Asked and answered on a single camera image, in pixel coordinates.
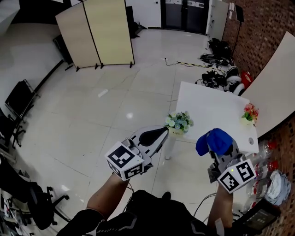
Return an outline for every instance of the blue object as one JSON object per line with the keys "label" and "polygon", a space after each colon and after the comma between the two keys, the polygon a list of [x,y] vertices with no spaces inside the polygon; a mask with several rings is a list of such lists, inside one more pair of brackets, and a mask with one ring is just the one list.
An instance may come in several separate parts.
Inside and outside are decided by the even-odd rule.
{"label": "blue object", "polygon": [[209,145],[210,149],[217,155],[223,155],[232,142],[232,137],[226,132],[221,129],[213,129],[198,139],[195,149],[200,156],[203,156],[209,152]]}

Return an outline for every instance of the folding room divider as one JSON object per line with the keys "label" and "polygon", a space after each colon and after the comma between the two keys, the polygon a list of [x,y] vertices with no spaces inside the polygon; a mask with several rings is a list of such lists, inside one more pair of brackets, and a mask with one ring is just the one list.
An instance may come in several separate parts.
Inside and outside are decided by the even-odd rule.
{"label": "folding room divider", "polygon": [[86,0],[56,20],[77,70],[135,63],[124,0]]}

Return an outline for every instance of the doorway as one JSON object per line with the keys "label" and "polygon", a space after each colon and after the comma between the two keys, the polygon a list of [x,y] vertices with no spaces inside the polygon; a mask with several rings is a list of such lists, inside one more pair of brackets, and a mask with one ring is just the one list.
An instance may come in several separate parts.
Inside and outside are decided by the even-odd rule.
{"label": "doorway", "polygon": [[162,28],[206,34],[209,0],[161,0]]}

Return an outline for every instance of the potted plant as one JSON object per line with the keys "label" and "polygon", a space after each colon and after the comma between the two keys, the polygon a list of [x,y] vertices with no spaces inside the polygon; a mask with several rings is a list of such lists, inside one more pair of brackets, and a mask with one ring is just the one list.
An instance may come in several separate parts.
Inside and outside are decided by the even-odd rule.
{"label": "potted plant", "polygon": [[259,109],[257,109],[252,103],[249,103],[245,106],[244,112],[245,113],[241,118],[242,124],[252,124],[253,126],[255,126],[259,114]]}
{"label": "potted plant", "polygon": [[187,133],[189,127],[194,126],[193,120],[189,117],[189,112],[171,112],[166,117],[165,126],[169,129],[169,135],[172,137],[180,137]]}

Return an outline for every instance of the white tile floor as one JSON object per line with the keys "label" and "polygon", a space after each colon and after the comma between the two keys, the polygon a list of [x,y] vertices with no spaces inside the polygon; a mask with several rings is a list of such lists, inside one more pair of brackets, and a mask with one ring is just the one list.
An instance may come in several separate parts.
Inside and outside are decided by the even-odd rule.
{"label": "white tile floor", "polygon": [[[194,83],[205,68],[166,66],[176,60],[203,64],[198,57],[206,52],[207,37],[169,30],[144,30],[132,40],[136,64],[75,68],[61,65],[43,86],[41,98],[27,116],[27,133],[17,148],[17,165],[27,170],[44,189],[52,186],[56,196],[66,193],[60,209],[70,218],[82,210],[90,196],[107,180],[111,171],[105,152],[117,141],[148,125],[162,125],[174,111],[181,81]],[[98,94],[108,89],[102,97]],[[209,183],[209,156],[200,157],[195,143],[177,141],[174,158],[164,159],[164,149],[153,156],[154,168],[131,180],[134,190],[144,189],[157,197],[165,191],[185,203],[191,213],[217,184]],[[126,193],[112,215],[124,209]],[[197,217],[204,220],[213,198],[200,207]],[[57,226],[43,235],[55,235],[65,225],[58,216]]]}

